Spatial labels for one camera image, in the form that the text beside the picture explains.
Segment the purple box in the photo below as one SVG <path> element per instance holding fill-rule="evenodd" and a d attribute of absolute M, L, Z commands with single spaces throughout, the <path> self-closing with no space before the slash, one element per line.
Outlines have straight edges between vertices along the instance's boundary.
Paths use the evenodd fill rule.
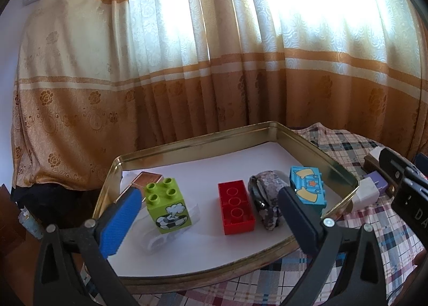
<path fill-rule="evenodd" d="M 383 196 L 389 188 L 389 183 L 382 177 L 382 175 L 377 171 L 373 171 L 367 174 L 366 177 L 370 178 L 374 182 L 374 185 L 379 191 L 379 195 Z"/>

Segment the white power adapter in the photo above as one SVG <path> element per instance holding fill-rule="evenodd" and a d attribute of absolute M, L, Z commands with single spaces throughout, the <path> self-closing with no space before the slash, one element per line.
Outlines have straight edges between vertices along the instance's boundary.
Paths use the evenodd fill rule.
<path fill-rule="evenodd" d="M 379 190 L 371 178 L 360 180 L 352 198 L 352 212 L 363 210 L 379 199 Z"/>

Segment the green toy building brick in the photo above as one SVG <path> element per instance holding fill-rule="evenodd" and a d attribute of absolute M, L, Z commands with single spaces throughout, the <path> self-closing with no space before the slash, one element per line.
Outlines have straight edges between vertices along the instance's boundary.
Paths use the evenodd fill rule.
<path fill-rule="evenodd" d="M 188 206 L 175 178 L 164 178 L 144 188 L 146 207 L 157 229 L 169 234 L 192 225 Z"/>

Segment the blue toy building brick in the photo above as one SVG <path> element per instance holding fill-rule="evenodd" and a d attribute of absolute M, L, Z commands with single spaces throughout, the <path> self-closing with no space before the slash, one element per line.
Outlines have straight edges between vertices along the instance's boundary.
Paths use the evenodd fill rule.
<path fill-rule="evenodd" d="M 300 201 L 321 215 L 327 206 L 322 174 L 318 168 L 292 166 L 289 172 L 291 187 Z"/>

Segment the red toy building brick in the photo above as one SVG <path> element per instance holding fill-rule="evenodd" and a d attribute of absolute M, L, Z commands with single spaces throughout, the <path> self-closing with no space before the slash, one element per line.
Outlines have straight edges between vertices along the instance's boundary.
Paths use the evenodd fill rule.
<path fill-rule="evenodd" d="M 224 234 L 253 231 L 255 216 L 243 180 L 219 183 L 218 194 Z"/>

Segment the white cardboard box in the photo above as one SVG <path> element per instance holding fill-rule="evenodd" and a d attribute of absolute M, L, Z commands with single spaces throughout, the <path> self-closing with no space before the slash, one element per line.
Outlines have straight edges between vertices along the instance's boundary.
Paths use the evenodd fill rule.
<path fill-rule="evenodd" d="M 373 150 L 369 152 L 369 155 L 373 157 L 375 160 L 379 160 L 379 156 L 384 147 L 375 147 Z"/>

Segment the plaid tablecloth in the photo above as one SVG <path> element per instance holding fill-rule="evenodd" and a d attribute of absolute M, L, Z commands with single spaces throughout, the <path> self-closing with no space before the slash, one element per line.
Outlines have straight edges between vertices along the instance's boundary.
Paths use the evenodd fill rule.
<path fill-rule="evenodd" d="M 333 130 L 321 123 L 297 131 L 351 172 L 357 179 L 366 175 L 364 158 L 378 142 L 346 130 Z M 343 215 L 340 225 L 357 228 L 370 223 L 379 242 L 386 277 L 387 301 L 393 305 L 405 291 L 423 246 L 412 230 L 392 210 L 384 195 L 364 210 Z M 270 265 L 219 284 L 164 294 L 137 294 L 140 305 L 279 305 L 310 262 L 295 250 Z"/>

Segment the copper framed picture box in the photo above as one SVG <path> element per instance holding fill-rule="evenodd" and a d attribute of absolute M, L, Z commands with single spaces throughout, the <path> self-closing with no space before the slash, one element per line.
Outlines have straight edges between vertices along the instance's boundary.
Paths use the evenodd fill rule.
<path fill-rule="evenodd" d="M 132 180 L 131 185 L 140 190 L 144 190 L 149 183 L 158 183 L 163 180 L 163 175 L 158 173 L 150 173 L 142 171 L 137 177 Z"/>

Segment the white paper tray liner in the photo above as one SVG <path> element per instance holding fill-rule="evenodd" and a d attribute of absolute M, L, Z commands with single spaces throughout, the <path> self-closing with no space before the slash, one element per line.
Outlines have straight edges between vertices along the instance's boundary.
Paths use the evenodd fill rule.
<path fill-rule="evenodd" d="M 262 171 L 289 175 L 289 169 L 300 163 L 279 144 L 267 142 L 214 158 L 153 168 L 154 173 L 175 178 L 184 198 L 198 204 L 200 220 L 150 255 L 128 233 L 117 254 L 109 257 L 110 265 L 120 277 L 175 276 L 210 270 L 273 247 L 292 235 L 285 223 L 273 231 L 256 223 L 251 232 L 224 234 L 218 184 L 247 182 Z"/>

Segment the gold metal tin tray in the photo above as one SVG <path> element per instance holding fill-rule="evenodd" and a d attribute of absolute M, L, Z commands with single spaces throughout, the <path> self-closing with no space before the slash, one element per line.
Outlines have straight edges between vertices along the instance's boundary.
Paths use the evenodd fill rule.
<path fill-rule="evenodd" d="M 218 184 L 247 181 L 261 171 L 289 173 L 292 166 L 321 171 L 325 215 L 339 217 L 358 188 L 355 176 L 336 160 L 277 122 L 258 123 L 152 147 L 116 158 L 105 178 L 94 217 L 142 171 L 177 180 L 201 218 L 168 247 L 146 255 L 130 232 L 109 263 L 129 292 L 157 294 L 217 284 L 258 270 L 293 252 L 297 243 L 287 225 L 267 231 L 260 223 L 244 234 L 223 232 Z"/>

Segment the orange cream floral curtain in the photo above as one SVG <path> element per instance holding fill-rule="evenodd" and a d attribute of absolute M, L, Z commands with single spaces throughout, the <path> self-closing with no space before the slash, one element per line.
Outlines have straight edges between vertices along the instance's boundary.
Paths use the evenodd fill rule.
<path fill-rule="evenodd" d="M 12 185 L 98 189 L 114 158 L 263 121 L 427 151 L 410 0 L 40 0 L 12 106 Z"/>

